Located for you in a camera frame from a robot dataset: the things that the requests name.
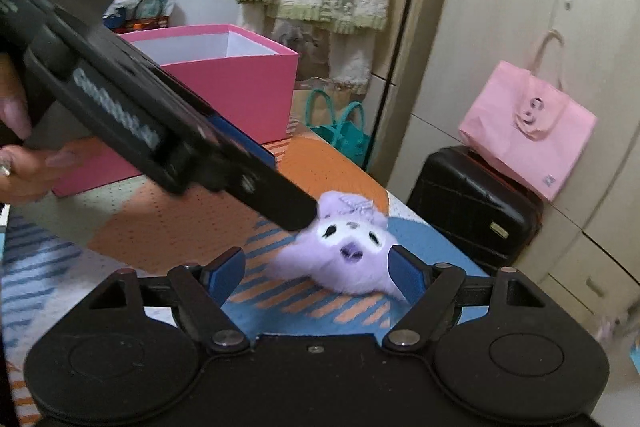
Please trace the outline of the wooden shelf with clutter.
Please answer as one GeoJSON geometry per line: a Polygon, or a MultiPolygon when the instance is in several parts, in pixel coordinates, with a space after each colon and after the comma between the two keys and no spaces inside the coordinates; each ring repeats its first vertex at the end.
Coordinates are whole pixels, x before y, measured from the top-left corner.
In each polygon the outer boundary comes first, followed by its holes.
{"type": "Polygon", "coordinates": [[[114,0],[102,22],[116,34],[166,28],[175,5],[176,0],[114,0]]]}

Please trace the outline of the brown paper bag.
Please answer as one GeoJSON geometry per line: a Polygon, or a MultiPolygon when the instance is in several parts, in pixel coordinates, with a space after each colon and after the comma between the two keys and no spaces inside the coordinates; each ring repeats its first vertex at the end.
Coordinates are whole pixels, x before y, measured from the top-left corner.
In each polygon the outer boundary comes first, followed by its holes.
{"type": "Polygon", "coordinates": [[[352,102],[362,102],[363,95],[356,94],[334,82],[312,77],[296,83],[290,110],[290,121],[305,124],[331,124],[339,120],[352,102]]]}

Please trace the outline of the black suitcase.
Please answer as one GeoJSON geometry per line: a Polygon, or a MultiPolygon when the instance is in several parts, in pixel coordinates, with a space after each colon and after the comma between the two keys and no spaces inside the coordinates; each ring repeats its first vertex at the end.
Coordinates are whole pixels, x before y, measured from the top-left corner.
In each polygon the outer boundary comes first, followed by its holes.
{"type": "Polygon", "coordinates": [[[489,274],[513,265],[544,213],[534,192],[462,145],[426,158],[407,206],[489,274]]]}

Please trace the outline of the beige wardrobe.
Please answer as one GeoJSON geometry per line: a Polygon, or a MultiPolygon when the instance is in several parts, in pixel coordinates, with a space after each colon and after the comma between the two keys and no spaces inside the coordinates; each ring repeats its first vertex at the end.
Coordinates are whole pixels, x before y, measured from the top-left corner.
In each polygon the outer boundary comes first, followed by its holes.
{"type": "Polygon", "coordinates": [[[597,119],[518,269],[578,319],[615,317],[639,296],[639,0],[445,0],[390,191],[407,199],[427,156],[459,142],[502,62],[597,119]]]}

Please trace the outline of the pink cardboard shoe box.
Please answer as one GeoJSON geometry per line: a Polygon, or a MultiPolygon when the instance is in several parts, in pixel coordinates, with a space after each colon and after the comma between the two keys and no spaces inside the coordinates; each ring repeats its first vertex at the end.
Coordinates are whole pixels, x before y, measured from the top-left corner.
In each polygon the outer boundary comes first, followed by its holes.
{"type": "Polygon", "coordinates": [[[111,58],[139,95],[106,79],[90,61],[72,78],[73,94],[108,149],[55,184],[58,197],[142,173],[181,194],[211,153],[232,165],[252,158],[273,168],[268,142],[285,135],[295,52],[233,25],[191,25],[115,35],[90,42],[111,58]]]}

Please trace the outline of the pink paper shopping bag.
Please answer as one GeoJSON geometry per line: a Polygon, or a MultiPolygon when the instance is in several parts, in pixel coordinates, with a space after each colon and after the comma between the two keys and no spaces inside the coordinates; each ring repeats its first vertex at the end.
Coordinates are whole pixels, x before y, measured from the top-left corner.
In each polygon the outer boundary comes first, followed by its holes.
{"type": "Polygon", "coordinates": [[[538,77],[548,44],[564,46],[547,32],[524,67],[500,62],[459,126],[462,142],[508,178],[551,202],[561,191],[591,138],[597,117],[575,102],[563,82],[538,77]]]}

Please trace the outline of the colourful patchwork table cloth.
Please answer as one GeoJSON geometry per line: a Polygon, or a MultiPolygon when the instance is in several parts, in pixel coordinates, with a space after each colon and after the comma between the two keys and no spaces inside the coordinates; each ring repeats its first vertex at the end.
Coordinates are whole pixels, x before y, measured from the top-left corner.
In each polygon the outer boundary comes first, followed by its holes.
{"type": "Polygon", "coordinates": [[[258,333],[382,336],[404,313],[382,295],[337,296],[296,280],[265,276],[292,235],[224,194],[200,188],[175,198],[132,178],[69,198],[48,196],[6,210],[1,249],[1,324],[18,421],[39,418],[23,377],[27,351],[113,271],[163,275],[175,265],[213,260],[227,248],[246,254],[246,272],[224,309],[258,333]]]}

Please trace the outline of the teal tote bag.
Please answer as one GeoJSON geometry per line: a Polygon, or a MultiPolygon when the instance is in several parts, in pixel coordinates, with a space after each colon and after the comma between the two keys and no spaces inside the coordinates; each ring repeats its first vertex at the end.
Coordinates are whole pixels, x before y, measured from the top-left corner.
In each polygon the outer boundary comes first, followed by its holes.
{"type": "Polygon", "coordinates": [[[342,116],[336,118],[329,95],[321,89],[310,91],[305,106],[305,126],[360,168],[366,163],[364,160],[371,141],[370,135],[364,132],[365,123],[366,114],[360,102],[349,103],[342,116]],[[312,108],[317,96],[322,96],[326,101],[331,119],[329,124],[311,124],[312,108]]]}

